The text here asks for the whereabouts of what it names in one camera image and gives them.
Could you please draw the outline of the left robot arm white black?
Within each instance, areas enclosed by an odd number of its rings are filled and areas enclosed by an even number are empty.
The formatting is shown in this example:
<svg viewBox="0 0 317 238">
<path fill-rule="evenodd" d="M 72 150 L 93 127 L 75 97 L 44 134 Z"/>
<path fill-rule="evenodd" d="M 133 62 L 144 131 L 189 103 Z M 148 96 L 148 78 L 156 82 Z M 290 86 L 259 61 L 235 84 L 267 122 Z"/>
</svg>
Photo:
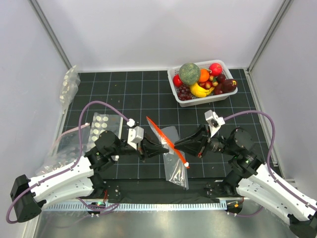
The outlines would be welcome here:
<svg viewBox="0 0 317 238">
<path fill-rule="evenodd" d="M 115 163 L 115 157 L 132 155 L 145 160 L 168 152 L 138 129 L 130 129 L 127 140 L 119 139 L 112 131 L 104 131 L 94 147 L 75 162 L 33 178 L 18 176 L 10 192 L 12 204 L 6 221 L 9 224 L 27 222 L 43 209 L 72 198 L 102 197 L 106 185 L 101 173 Z"/>
</svg>

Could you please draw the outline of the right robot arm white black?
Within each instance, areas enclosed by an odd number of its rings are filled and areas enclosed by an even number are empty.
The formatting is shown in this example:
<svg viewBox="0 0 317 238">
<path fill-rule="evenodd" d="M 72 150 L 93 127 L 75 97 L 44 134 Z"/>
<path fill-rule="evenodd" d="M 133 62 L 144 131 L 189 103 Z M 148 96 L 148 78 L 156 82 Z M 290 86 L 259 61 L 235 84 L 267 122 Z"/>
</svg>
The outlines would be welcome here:
<svg viewBox="0 0 317 238">
<path fill-rule="evenodd" d="M 269 171 L 264 159 L 254 153 L 254 142 L 243 128 L 232 130 L 225 138 L 213 137 L 210 126 L 201 126 L 174 146 L 198 158 L 207 152 L 230 155 L 231 172 L 211 188 L 215 194 L 246 197 L 282 219 L 297 237 L 317 236 L 317 202 Z"/>
</svg>

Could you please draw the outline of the clear zip bag red zipper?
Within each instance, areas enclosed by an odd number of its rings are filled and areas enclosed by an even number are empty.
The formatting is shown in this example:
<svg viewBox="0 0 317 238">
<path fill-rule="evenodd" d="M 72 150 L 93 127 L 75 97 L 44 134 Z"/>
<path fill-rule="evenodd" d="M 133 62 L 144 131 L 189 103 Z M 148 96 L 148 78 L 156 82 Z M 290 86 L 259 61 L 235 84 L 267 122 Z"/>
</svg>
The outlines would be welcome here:
<svg viewBox="0 0 317 238">
<path fill-rule="evenodd" d="M 163 154 L 165 180 L 188 190 L 187 169 L 189 163 L 184 152 L 174 148 L 174 143 L 180 139 L 176 127 L 168 126 L 160 129 L 149 117 L 147 117 L 147 122 L 161 145 L 168 150 L 167 153 Z"/>
</svg>

